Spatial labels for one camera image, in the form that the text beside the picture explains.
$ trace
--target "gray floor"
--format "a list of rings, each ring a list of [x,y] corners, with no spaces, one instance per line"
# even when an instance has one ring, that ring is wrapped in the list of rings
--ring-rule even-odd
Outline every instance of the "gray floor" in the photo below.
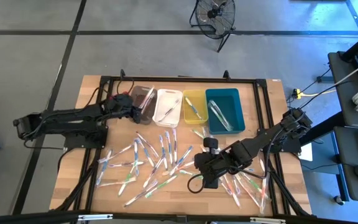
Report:
[[[358,2],[352,2],[358,12]],[[193,3],[88,1],[80,30],[190,30]],[[238,30],[358,30],[341,1],[250,0],[236,4]],[[0,29],[70,30],[79,5],[79,0],[0,1]],[[16,137],[12,120],[45,108],[67,40],[67,36],[0,36],[0,215],[11,212],[29,155]],[[118,75],[120,69],[128,75],[193,77],[221,77],[229,70],[233,78],[282,79],[289,94],[328,69],[328,52],[346,50],[357,40],[339,36],[233,36],[217,54],[219,42],[201,35],[77,36],[55,108],[74,106],[83,75]],[[308,93],[326,87],[315,85]],[[306,110],[318,124],[340,108],[332,93],[319,97]],[[48,137],[44,145],[61,143],[61,138]],[[24,213],[47,211],[60,154],[42,151]],[[337,195],[337,189],[319,191],[325,184],[335,184],[331,177],[306,173],[305,180],[315,215],[358,218],[351,212],[358,207],[357,202],[338,207],[327,195]]]

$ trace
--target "wooden table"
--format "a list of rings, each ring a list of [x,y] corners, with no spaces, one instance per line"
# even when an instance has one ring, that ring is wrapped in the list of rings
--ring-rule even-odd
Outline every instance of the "wooden table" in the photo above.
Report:
[[[93,90],[99,86],[100,76],[88,75],[84,76],[76,108],[82,108],[89,100]],[[116,92],[117,82],[114,83],[113,93]],[[119,86],[120,91],[128,90],[131,82],[122,82]],[[188,82],[135,82],[139,86],[152,86],[156,89],[166,88],[172,90],[205,90],[208,88],[237,88],[239,90],[242,112],[244,114],[244,121],[246,123],[246,130],[240,134],[215,136],[219,140],[219,146],[225,147],[232,144],[236,140],[244,138],[253,138],[256,136],[258,127],[257,112],[255,108],[254,91],[251,84],[244,83],[188,83]],[[274,123],[280,122],[282,114],[286,112],[287,105],[285,103],[285,96],[283,86],[280,80],[267,80],[268,93],[270,104],[272,108]],[[260,92],[260,100],[262,104],[262,111],[264,114],[264,123],[267,128],[267,115],[264,108],[264,99],[262,89]],[[155,125],[154,122],[149,125],[135,124],[128,119],[110,119],[108,121],[109,134],[106,142],[106,147],[101,153],[104,157],[108,149],[120,151],[122,148],[128,146],[136,137],[135,131],[140,132],[146,140],[148,140],[159,154],[161,154],[160,143],[158,140],[159,134],[163,135],[165,130],[170,128],[162,128]],[[192,128],[201,131],[202,125],[189,125],[183,119],[183,109],[181,112],[181,120],[177,127],[178,133],[178,157],[193,146],[191,154],[188,156],[186,162],[191,161],[192,157],[201,152],[200,145],[202,140],[200,137],[191,132]],[[81,164],[83,162],[84,149],[74,149],[68,153],[62,160],[60,172],[58,173],[55,190],[53,191],[50,208],[58,207],[64,199],[73,190],[78,182],[80,175]],[[146,161],[143,149],[139,147],[139,159]],[[110,164],[117,164],[122,161],[133,161],[133,149],[117,156],[110,161]],[[303,180],[302,169],[299,160],[292,154],[281,153],[281,161],[285,183],[296,201],[303,207],[303,209],[311,213],[308,195],[306,192],[305,181]],[[259,160],[254,159],[251,168],[255,169],[256,173],[262,174]],[[104,173],[103,182],[112,182],[117,180],[124,180],[129,173],[130,167],[108,168]],[[132,197],[137,195],[142,190],[142,185],[152,170],[151,165],[146,161],[144,165],[140,166],[140,175],[135,182],[129,183],[124,193],[118,197],[117,193],[121,185],[113,185],[107,187],[95,188],[93,195],[93,202],[91,211],[93,212],[111,212],[111,213],[152,213],[152,214],[186,214],[186,215],[258,215],[259,208],[252,201],[249,195],[243,190],[239,196],[241,208],[238,208],[226,191],[219,187],[218,189],[204,189],[199,194],[192,194],[187,189],[188,175],[179,174],[178,177],[164,188],[157,190],[150,198],[140,198],[127,208],[123,205]],[[194,167],[187,169],[188,171],[196,172]],[[165,171],[163,166],[160,166],[155,177],[159,183],[167,180],[167,176],[162,176]],[[192,187],[198,189],[201,181],[195,180]],[[276,196],[278,202],[278,211],[283,213],[282,200],[280,190],[276,186]],[[85,207],[86,193],[88,186],[86,185],[81,198],[80,208]],[[266,214],[271,215],[272,209],[270,203],[267,203]]]

